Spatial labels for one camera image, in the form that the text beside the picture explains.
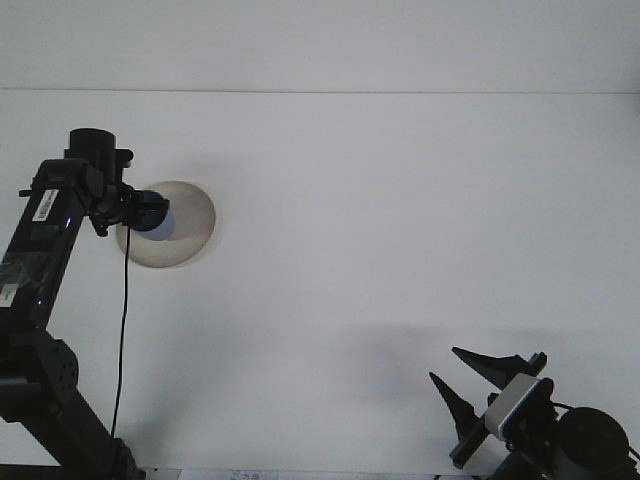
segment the white surface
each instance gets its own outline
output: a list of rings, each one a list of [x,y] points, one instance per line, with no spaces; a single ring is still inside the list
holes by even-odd
[[[0,92],[0,238],[76,127],[134,150],[131,184],[211,196],[198,261],[131,268],[119,432],[142,465],[455,472],[427,371],[479,408],[492,388],[452,345],[545,351],[555,398],[608,411],[637,444],[639,101]],[[86,224],[50,324],[105,423],[121,263]],[[0,461],[47,458],[0,429]]]
[[[254,470],[182,470],[178,480],[434,480],[434,475],[388,473],[278,472]],[[440,480],[472,480],[466,475]]]
[[[0,0],[0,87],[639,92],[637,0]]]

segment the white label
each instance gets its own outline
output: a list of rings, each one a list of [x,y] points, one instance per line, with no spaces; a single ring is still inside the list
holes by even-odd
[[[17,291],[17,283],[5,283],[2,286],[2,292],[0,293],[0,307],[10,307],[13,303],[13,297],[16,296]]]
[[[49,212],[51,211],[51,207],[53,207],[53,202],[55,202],[57,196],[58,190],[45,190],[42,200],[40,200],[40,205],[38,205],[38,209],[36,210],[36,214],[33,216],[34,222],[44,222],[49,217]]]

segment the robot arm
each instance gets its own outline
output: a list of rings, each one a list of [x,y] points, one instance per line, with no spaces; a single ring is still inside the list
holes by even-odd
[[[0,265],[0,415],[38,439],[61,478],[144,478],[78,392],[75,354],[46,331],[85,216],[105,236],[109,225],[146,228],[166,215],[166,200],[145,202],[144,192],[122,182],[132,158],[109,132],[71,132],[65,158],[42,162],[21,192],[29,201]]]
[[[551,401],[553,381],[536,377],[544,353],[528,362],[519,356],[493,358],[454,348],[467,365],[501,390],[489,396],[478,418],[473,407],[431,374],[456,423],[459,443],[451,452],[462,468],[489,434],[510,451],[492,480],[639,480],[623,428],[593,408],[570,409],[560,419]]]

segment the black cable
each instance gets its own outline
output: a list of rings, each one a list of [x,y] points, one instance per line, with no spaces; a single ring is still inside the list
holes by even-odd
[[[564,403],[557,403],[557,402],[554,402],[553,406],[558,408],[564,408],[565,410],[573,410],[574,408],[569,405],[565,405]]]
[[[129,304],[129,250],[131,249],[131,227],[127,227],[127,247],[124,253],[124,305],[122,307],[122,326],[120,327],[120,355],[118,356],[118,390],[116,405],[113,408],[113,423],[111,424],[111,440],[115,438],[118,409],[120,408],[120,394],[122,393],[122,358],[124,353],[124,327],[127,320]]]

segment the sticker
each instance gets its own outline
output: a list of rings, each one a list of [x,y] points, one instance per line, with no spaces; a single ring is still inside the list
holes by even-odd
[[[33,216],[34,222],[44,222],[49,217],[49,212],[51,211],[51,207],[53,207],[53,202],[55,202],[58,196],[58,192],[59,190],[45,190],[36,214]]]
[[[231,480],[278,480],[276,471],[233,470]]]
[[[5,283],[2,286],[2,292],[0,293],[0,307],[10,307],[13,303],[13,297],[16,296],[18,291],[17,283]]]

